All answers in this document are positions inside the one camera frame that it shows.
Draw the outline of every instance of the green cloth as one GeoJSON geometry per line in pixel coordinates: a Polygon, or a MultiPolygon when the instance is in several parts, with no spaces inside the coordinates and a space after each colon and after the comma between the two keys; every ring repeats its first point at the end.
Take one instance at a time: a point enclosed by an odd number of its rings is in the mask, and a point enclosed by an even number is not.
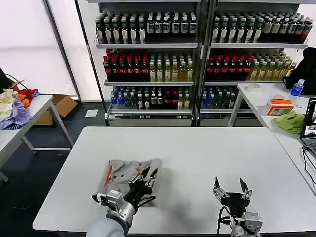
{"type": "Polygon", "coordinates": [[[303,129],[305,115],[291,111],[274,119],[275,123],[289,133],[300,134],[303,129]]]}

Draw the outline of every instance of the laptop screen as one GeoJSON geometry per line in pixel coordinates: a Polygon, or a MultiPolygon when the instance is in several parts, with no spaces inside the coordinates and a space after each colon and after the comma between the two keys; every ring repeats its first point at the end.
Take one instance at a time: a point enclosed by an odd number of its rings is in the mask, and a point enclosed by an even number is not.
{"type": "Polygon", "coordinates": [[[316,98],[309,99],[301,137],[316,137],[316,98]]]}

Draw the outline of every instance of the paper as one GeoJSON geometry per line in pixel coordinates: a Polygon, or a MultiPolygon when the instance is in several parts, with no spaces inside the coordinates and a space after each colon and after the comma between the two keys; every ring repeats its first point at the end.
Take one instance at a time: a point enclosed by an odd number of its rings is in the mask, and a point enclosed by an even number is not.
{"type": "Polygon", "coordinates": [[[85,117],[97,117],[98,110],[87,110],[85,117]]]}

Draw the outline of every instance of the table leg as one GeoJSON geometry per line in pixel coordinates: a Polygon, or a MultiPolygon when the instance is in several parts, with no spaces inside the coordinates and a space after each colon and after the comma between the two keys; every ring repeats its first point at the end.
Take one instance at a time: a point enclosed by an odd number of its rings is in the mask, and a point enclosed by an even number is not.
{"type": "Polygon", "coordinates": [[[233,127],[234,126],[234,123],[235,123],[235,120],[236,120],[236,116],[238,114],[238,110],[240,108],[240,104],[242,102],[242,99],[243,99],[243,97],[242,97],[241,93],[238,93],[238,96],[237,96],[237,99],[235,101],[235,105],[234,105],[234,108],[233,108],[233,112],[232,112],[231,117],[230,117],[230,119],[228,121],[227,127],[233,127]]]}
{"type": "Polygon", "coordinates": [[[32,151],[33,155],[36,155],[37,151],[35,150],[35,148],[32,146],[32,144],[30,143],[30,141],[23,136],[22,138],[23,143],[32,151]]]}
{"type": "Polygon", "coordinates": [[[59,114],[56,110],[56,107],[54,106],[53,102],[51,102],[51,101],[50,101],[50,106],[49,106],[48,110],[49,110],[50,114],[52,115],[55,123],[57,124],[57,126],[61,130],[66,141],[69,142],[69,145],[72,148],[74,146],[74,142],[73,142],[71,136],[69,135],[64,123],[62,122],[61,118],[59,117],[59,114]]]}
{"type": "Polygon", "coordinates": [[[8,182],[9,178],[5,176],[5,174],[3,174],[1,171],[0,171],[0,181],[3,180],[5,182],[8,182]]]}

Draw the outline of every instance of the shelf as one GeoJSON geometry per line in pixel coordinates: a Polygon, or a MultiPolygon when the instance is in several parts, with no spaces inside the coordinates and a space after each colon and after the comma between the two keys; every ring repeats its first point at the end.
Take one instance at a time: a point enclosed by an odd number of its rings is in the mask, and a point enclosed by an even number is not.
{"type": "Polygon", "coordinates": [[[197,43],[103,43],[97,48],[197,48],[197,43]]]}
{"type": "Polygon", "coordinates": [[[218,0],[219,2],[315,4],[315,0],[218,0]]]}
{"type": "MultiPolygon", "coordinates": [[[[233,110],[228,109],[201,109],[201,114],[231,114],[233,110]]],[[[238,113],[249,114],[253,113],[251,109],[249,110],[239,110],[238,113]]]]}
{"type": "Polygon", "coordinates": [[[192,86],[193,82],[113,82],[106,81],[104,85],[112,86],[192,86]]]}
{"type": "Polygon", "coordinates": [[[86,0],[87,2],[91,3],[111,3],[111,2],[200,2],[201,0],[86,0]]]}
{"type": "Polygon", "coordinates": [[[240,83],[283,83],[282,81],[206,81],[204,85],[238,85],[240,83]]]}
{"type": "Polygon", "coordinates": [[[307,44],[299,43],[212,43],[213,48],[307,48],[307,44]]]}
{"type": "Polygon", "coordinates": [[[108,113],[111,115],[190,115],[191,110],[121,110],[111,107],[108,113]]]}

